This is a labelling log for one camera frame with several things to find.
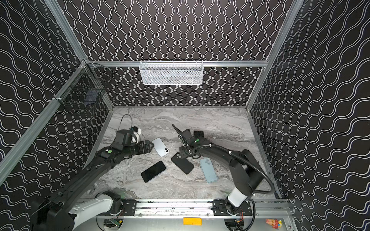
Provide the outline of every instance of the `black wall panel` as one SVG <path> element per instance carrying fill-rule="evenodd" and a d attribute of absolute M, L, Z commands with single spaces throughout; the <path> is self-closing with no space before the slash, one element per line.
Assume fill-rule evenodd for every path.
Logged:
<path fill-rule="evenodd" d="M 144 85 L 138 68 L 117 68 L 107 92 L 118 106 L 245 106 L 260 71 L 205 68 L 201 85 Z"/>
<path fill-rule="evenodd" d="M 79 61 L 42 0 L 0 1 L 0 161 Z"/>
<path fill-rule="evenodd" d="M 369 230 L 370 1 L 307 0 L 251 114 L 299 230 Z"/>
<path fill-rule="evenodd" d="M 86 163 L 108 110 L 73 117 L 61 106 L 0 187 L 0 230 L 29 230 L 30 205 L 71 180 Z"/>
<path fill-rule="evenodd" d="M 292 0 L 58 0 L 90 60 L 266 60 Z"/>

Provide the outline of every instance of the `gray marble surface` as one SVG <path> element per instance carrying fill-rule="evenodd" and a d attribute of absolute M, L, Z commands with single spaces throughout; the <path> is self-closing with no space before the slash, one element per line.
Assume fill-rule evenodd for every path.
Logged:
<path fill-rule="evenodd" d="M 109 146 L 113 142 L 124 114 L 130 114 L 133 125 L 142 129 L 141 140 L 160 137 L 169 153 L 160 157 L 153 149 L 149 154 L 122 161 L 103 175 L 96 182 L 95 189 L 85 193 L 84 198 L 93 197 L 96 193 L 108 189 L 121 194 L 123 198 L 225 198 L 234 188 L 228 168 L 212 161 L 218 180 L 207 183 L 199 165 L 200 159 L 188 158 L 194 165 L 188 175 L 171 161 L 171 157 L 182 146 L 171 124 L 175 124 L 180 130 L 202 130 L 204 137 L 228 149 L 248 149 L 265 169 L 244 108 L 115 108 L 99 148 Z M 120 129 L 128 129 L 130 125 L 130 118 L 125 116 Z M 148 183 L 144 183 L 141 172 L 160 160 L 167 169 Z M 268 190 L 268 183 L 263 181 L 259 189 Z M 254 198 L 275 197 L 256 194 Z"/>

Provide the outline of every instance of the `red and yellow toy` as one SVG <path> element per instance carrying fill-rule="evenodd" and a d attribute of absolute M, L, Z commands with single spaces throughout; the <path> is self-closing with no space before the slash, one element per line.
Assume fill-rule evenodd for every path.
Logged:
<path fill-rule="evenodd" d="M 275 229 L 279 229 L 283 226 L 283 223 L 277 219 L 266 219 L 266 224 L 271 225 Z"/>

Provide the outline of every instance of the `yellow object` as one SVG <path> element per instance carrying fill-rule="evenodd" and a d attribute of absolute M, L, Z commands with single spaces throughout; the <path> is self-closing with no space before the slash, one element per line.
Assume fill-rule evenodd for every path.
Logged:
<path fill-rule="evenodd" d="M 184 217 L 184 225 L 202 225 L 202 219 L 195 217 Z"/>

